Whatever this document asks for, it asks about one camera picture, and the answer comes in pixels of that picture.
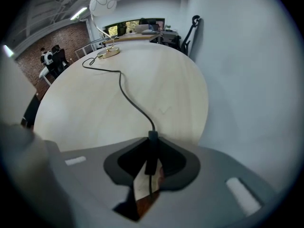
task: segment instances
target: light wood tabletop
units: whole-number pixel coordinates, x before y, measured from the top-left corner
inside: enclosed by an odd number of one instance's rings
[[[131,40],[147,40],[147,41],[152,41],[153,39],[159,37],[161,34],[156,34],[156,35],[143,35],[143,34],[126,34],[123,36],[120,36],[118,39],[114,39],[115,42],[119,41],[131,41]],[[103,44],[109,44],[112,43],[112,40],[107,40],[104,41]]]
[[[121,52],[92,67],[121,70],[126,94],[154,121],[159,136],[197,144],[208,113],[204,77],[195,63],[167,46],[126,42]],[[67,68],[46,92],[34,132],[61,151],[104,146],[148,136],[150,122],[120,91],[118,73],[86,69],[88,54]]]

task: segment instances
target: white globe lampshade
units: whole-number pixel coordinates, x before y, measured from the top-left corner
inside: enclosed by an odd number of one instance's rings
[[[113,13],[117,5],[117,0],[91,0],[90,11],[96,16],[105,16]]]

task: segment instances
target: gold lamp base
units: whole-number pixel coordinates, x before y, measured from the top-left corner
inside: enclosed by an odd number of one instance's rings
[[[115,56],[118,53],[120,53],[119,47],[113,47],[111,49],[105,49],[105,50],[98,52],[97,56],[99,59],[105,59],[108,57]]]

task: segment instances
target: lamp stem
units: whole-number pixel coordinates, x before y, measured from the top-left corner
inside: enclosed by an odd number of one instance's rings
[[[105,33],[104,31],[102,31],[102,30],[96,25],[92,13],[91,13],[91,18],[92,18],[92,22],[93,22],[93,24],[95,25],[95,27],[96,27],[101,33],[103,33],[104,35],[108,36],[108,37],[113,41],[113,44],[112,44],[112,46],[111,46],[110,48],[108,48],[108,46],[106,46],[106,50],[109,51],[110,49],[112,49],[112,48],[114,47],[114,39],[113,39],[110,35],[108,35],[107,33]]]

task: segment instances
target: ceiling light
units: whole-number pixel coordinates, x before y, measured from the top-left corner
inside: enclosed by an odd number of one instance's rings
[[[81,14],[83,11],[85,11],[87,8],[82,8],[81,10],[79,10],[72,18],[71,20],[76,19],[77,16],[79,16],[79,14]]]
[[[12,52],[12,50],[9,49],[7,45],[4,45],[3,48],[4,48],[4,51],[5,51],[5,53],[6,53],[6,55],[8,57],[11,57],[12,55],[14,55],[14,53]]]

